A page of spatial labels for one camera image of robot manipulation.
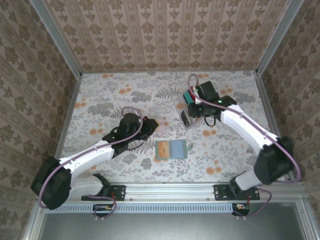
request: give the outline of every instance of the cable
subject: cable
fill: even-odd
[[[136,147],[134,147],[134,148],[127,149],[127,150],[128,150],[128,151],[132,151],[132,150],[138,149],[138,148],[140,148],[144,143],[145,143],[145,141],[143,141],[139,146],[136,146]]]
[[[255,215],[257,215],[258,213],[260,213],[262,211],[262,209],[264,209],[268,204],[269,202],[271,201],[271,198],[272,198],[272,193],[268,190],[265,190],[265,189],[262,189],[260,187],[257,187],[259,190],[265,192],[265,193],[268,193],[269,194],[269,198],[268,200],[262,205],[262,207],[260,207],[260,209],[252,214],[249,214],[247,216],[243,216],[241,213],[239,213],[238,211],[233,211],[234,213],[238,214],[239,216],[243,217],[243,218],[250,218],[250,217],[253,217]]]
[[[268,140],[270,140],[274,145],[276,145],[289,159],[290,161],[292,162],[292,164],[294,165],[295,169],[296,169],[296,175],[297,175],[297,178],[296,178],[296,181],[295,182],[299,182],[301,180],[301,171],[300,171],[300,168],[297,164],[297,162],[295,161],[295,159],[290,155],[290,153],[284,149],[276,140],[272,139],[272,137],[268,136],[263,130],[260,129],[260,127],[258,127],[254,122],[252,122],[248,117],[246,117],[245,115],[242,115],[241,112],[238,112],[232,108],[229,108],[229,107],[226,107],[226,106],[221,106],[221,105],[218,105],[218,104],[214,104],[214,103],[211,103],[211,102],[208,102],[206,100],[203,100],[201,99],[200,97],[198,97],[195,92],[193,91],[191,85],[190,85],[190,80],[191,80],[191,77],[195,77],[197,82],[199,81],[198,80],[198,76],[196,74],[191,74],[189,77],[188,77],[188,88],[189,90],[191,91],[191,93],[193,93],[194,97],[200,101],[202,101],[203,103],[207,104],[207,105],[210,105],[210,106],[213,106],[213,107],[216,107],[216,108],[220,108],[220,109],[224,109],[224,110],[228,110],[230,112],[233,112],[237,115],[239,115],[240,117],[242,117],[244,120],[246,120],[251,126],[253,126],[259,133],[261,133],[263,136],[265,136]]]
[[[76,155],[76,156],[72,157],[72,158],[69,159],[68,161],[66,161],[66,162],[62,163],[61,165],[59,165],[58,167],[56,167],[56,168],[49,174],[49,176],[46,178],[46,180],[44,181],[44,183],[43,183],[43,185],[42,185],[42,188],[41,188],[41,190],[40,190],[40,193],[39,193],[39,196],[38,196],[38,205],[39,205],[40,208],[42,208],[42,209],[47,209],[47,207],[42,204],[42,196],[43,196],[43,194],[44,194],[44,191],[45,191],[45,188],[46,188],[48,182],[49,182],[50,179],[55,175],[55,173],[56,173],[57,171],[59,171],[60,169],[62,169],[65,165],[70,164],[72,161],[75,161],[75,160],[81,158],[81,157],[84,156],[84,155],[87,155],[87,154],[89,154],[89,153],[91,153],[91,152],[93,152],[93,151],[96,151],[97,149],[101,149],[101,148],[105,148],[105,147],[108,147],[108,146],[112,146],[112,145],[115,145],[115,144],[119,144],[119,143],[125,142],[125,141],[127,141],[127,140],[129,140],[129,139],[132,139],[133,137],[135,137],[135,136],[140,132],[140,130],[142,129],[142,125],[143,125],[143,117],[142,117],[142,111],[141,111],[141,109],[138,109],[138,108],[135,108],[135,107],[131,107],[131,106],[126,106],[126,107],[122,108],[122,110],[121,110],[122,116],[124,116],[124,112],[123,112],[124,109],[132,109],[132,110],[135,110],[135,111],[139,114],[141,124],[140,124],[138,130],[137,130],[134,134],[132,134],[131,136],[128,136],[128,137],[126,137],[126,138],[124,138],[124,139],[121,139],[121,140],[118,140],[118,141],[114,141],[114,142],[110,142],[110,143],[106,143],[106,144],[103,144],[103,145],[100,145],[100,146],[97,146],[97,147],[93,146],[92,148],[89,148],[87,151],[84,151],[84,152],[80,153],[79,155]]]
[[[207,122],[207,117],[205,116],[204,117],[204,122],[205,122],[205,124],[207,125],[207,126],[209,126],[209,127],[213,127],[213,126],[215,126],[216,125],[216,118],[215,117],[213,117],[213,125],[210,125],[208,122]]]
[[[107,196],[92,196],[92,195],[86,195],[86,197],[88,198],[91,198],[91,199],[105,199],[105,200],[110,200],[114,203],[113,205],[113,208],[112,210],[108,213],[108,215],[104,216],[103,218],[109,218],[113,213],[114,211],[116,210],[117,208],[117,201],[111,197],[107,197]],[[95,209],[94,209],[94,212],[93,212],[93,215],[96,217],[96,219],[98,218],[97,216],[97,210],[98,209],[101,209],[101,208],[104,208],[105,206],[97,206]]]

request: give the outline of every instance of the floral tablecloth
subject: floral tablecloth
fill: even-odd
[[[161,127],[143,146],[92,167],[110,182],[217,182],[253,167],[257,156],[233,129],[216,126],[186,131],[173,99],[185,91],[192,72],[92,73],[82,76],[63,156],[82,151],[119,125],[121,109],[141,108]],[[268,122],[251,71],[197,72],[200,84],[211,81],[220,96],[230,95],[264,128]],[[156,160],[155,141],[186,139],[187,159]]]

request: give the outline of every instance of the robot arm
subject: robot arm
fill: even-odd
[[[230,181],[231,194],[235,198],[242,194],[245,195],[245,192],[248,189],[254,188],[255,186],[271,184],[294,168],[291,160],[277,146],[275,146],[272,141],[267,139],[265,135],[280,144],[290,153],[290,155],[292,155],[293,146],[288,137],[279,138],[277,135],[262,128],[248,117],[240,106],[237,105],[236,101],[230,96],[226,95],[219,97],[211,82],[205,82],[195,88],[196,91],[194,93],[201,99],[216,105],[228,107],[228,109],[235,110],[241,114],[239,115],[228,109],[221,109],[203,102],[195,101],[188,105],[188,115],[192,118],[215,117],[234,129],[251,145],[255,153],[258,155],[257,161],[252,170],[245,171]],[[255,124],[255,127],[262,130],[265,135],[262,135],[244,118],[251,120],[251,122]]]
[[[127,113],[120,120],[119,126],[95,145],[69,157],[55,159],[50,156],[43,162],[35,176],[31,184],[32,191],[39,196],[48,176],[60,167],[45,186],[41,198],[50,210],[58,208],[68,199],[86,195],[106,197],[110,184],[102,175],[94,174],[90,177],[80,177],[80,175],[91,167],[120,155],[128,149],[129,143],[135,140],[146,141],[159,124],[146,116],[142,121],[142,123],[139,122],[137,115]],[[138,134],[134,137],[119,142],[136,132]]]

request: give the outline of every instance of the ventilation grille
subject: ventilation grille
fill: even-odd
[[[55,210],[47,210],[47,214],[66,213],[93,213],[92,203],[65,203]],[[150,213],[150,214],[174,214],[174,213],[232,213],[232,203],[171,203],[171,204],[139,204],[118,203],[114,213]]]

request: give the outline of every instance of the patterned wallpaper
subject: patterned wallpaper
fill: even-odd
[[[320,1],[304,1],[262,77],[320,219]]]
[[[30,184],[54,155],[75,79],[27,0],[0,1],[0,240],[21,237]]]
[[[83,72],[254,69],[289,0],[44,0]]]

